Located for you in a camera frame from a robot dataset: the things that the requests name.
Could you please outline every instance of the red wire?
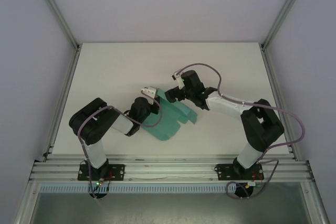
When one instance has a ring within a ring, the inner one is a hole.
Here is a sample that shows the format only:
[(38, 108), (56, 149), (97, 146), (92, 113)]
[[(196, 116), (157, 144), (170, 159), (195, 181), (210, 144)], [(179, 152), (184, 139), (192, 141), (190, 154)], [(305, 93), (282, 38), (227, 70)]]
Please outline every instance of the red wire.
[(109, 178), (104, 178), (104, 179), (109, 179), (109, 180), (112, 180), (112, 172), (110, 171), (110, 177)]
[(253, 182), (256, 180), (256, 177), (259, 177), (261, 180), (261, 184), (263, 184), (262, 177), (259, 174), (255, 174), (254, 172), (252, 172), (252, 175), (253, 175)]

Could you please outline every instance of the white wall panel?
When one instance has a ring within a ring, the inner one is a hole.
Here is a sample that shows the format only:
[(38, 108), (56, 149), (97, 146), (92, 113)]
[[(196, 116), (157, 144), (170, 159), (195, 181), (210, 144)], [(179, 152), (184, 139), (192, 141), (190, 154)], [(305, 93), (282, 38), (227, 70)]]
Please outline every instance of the white wall panel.
[(0, 222), (13, 223), (73, 52), (44, 0), (0, 0)]
[(285, 0), (56, 0), (78, 42), (262, 42)]
[(307, 127), (300, 151), (311, 163), (331, 223), (336, 223), (335, 13), (335, 0), (297, 0), (268, 50), (288, 109)]

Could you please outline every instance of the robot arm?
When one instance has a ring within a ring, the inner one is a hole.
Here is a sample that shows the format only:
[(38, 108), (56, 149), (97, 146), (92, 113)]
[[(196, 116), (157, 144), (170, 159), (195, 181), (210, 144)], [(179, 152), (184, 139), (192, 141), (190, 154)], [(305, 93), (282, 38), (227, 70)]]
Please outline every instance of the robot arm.
[[(222, 98), (217, 89), (205, 88), (194, 70), (177, 73), (174, 73), (173, 79), (177, 81), (178, 87), (165, 93), (170, 102), (188, 99), (203, 110), (224, 113), (242, 122), (248, 143), (233, 163), (234, 171), (238, 175), (247, 172), (263, 152), (284, 133), (285, 129), (273, 110), (244, 105), (244, 101), (237, 98), (232, 99), (241, 101), (242, 104)], [(264, 99), (255, 104), (270, 105)]]
[[(160, 101), (159, 98), (156, 97), (155, 88), (143, 88), (141, 91), (145, 95), (150, 96), (153, 100), (155, 99), (157, 102)], [(74, 134), (78, 135), (78, 131), (83, 122), (98, 110), (105, 108), (105, 110), (91, 118), (80, 132), (82, 144), (87, 152), (87, 158), (90, 159), (90, 169), (92, 170), (95, 180), (105, 178), (108, 174), (109, 162), (104, 153), (101, 141), (107, 130), (113, 128), (126, 136), (134, 135), (140, 128), (139, 123), (143, 123), (150, 113), (158, 114), (159, 106), (156, 105), (153, 100), (144, 97), (135, 99), (129, 110), (128, 118), (138, 123), (126, 118), (124, 113), (116, 108), (107, 106), (107, 103), (101, 98), (94, 99), (71, 117), (69, 126), (72, 128)]]

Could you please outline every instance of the green cloth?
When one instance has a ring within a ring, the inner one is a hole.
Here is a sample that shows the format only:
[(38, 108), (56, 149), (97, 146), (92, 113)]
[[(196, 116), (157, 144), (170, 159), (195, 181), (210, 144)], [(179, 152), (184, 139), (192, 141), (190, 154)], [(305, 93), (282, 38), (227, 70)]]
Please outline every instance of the green cloth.
[[(155, 127), (144, 126), (142, 128), (155, 136), (157, 139), (166, 141), (170, 137), (174, 136), (180, 129), (181, 126), (178, 122), (185, 124), (189, 120), (195, 124), (197, 121), (197, 113), (181, 102), (170, 103), (163, 90), (158, 89), (157, 92), (160, 97), (160, 105), (163, 110), (162, 119)], [(160, 114), (161, 111), (159, 111), (157, 115), (151, 113), (143, 123), (147, 125), (156, 123), (160, 118)]]

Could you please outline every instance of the white table surface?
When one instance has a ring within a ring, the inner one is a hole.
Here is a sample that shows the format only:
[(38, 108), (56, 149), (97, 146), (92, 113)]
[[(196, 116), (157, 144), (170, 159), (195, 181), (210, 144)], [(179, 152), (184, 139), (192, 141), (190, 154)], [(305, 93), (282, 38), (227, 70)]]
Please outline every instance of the white table surface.
[[(177, 86), (172, 74), (191, 63), (215, 67), (223, 77), (221, 92), (251, 101), (266, 99), (275, 105), (257, 43), (92, 43), (83, 44), (66, 102), (53, 154), (82, 154), (68, 126), (73, 114), (100, 97), (121, 111), (130, 108), (143, 87), (167, 90)], [(206, 87), (217, 87), (211, 69), (197, 66)], [(175, 136), (159, 141), (143, 129), (127, 137), (110, 129), (103, 137), (106, 154), (131, 156), (206, 156), (239, 154), (247, 143), (240, 121), (197, 108), (196, 124), (182, 124)], [(284, 136), (276, 143), (285, 142)], [(269, 154), (288, 154), (285, 146)]]

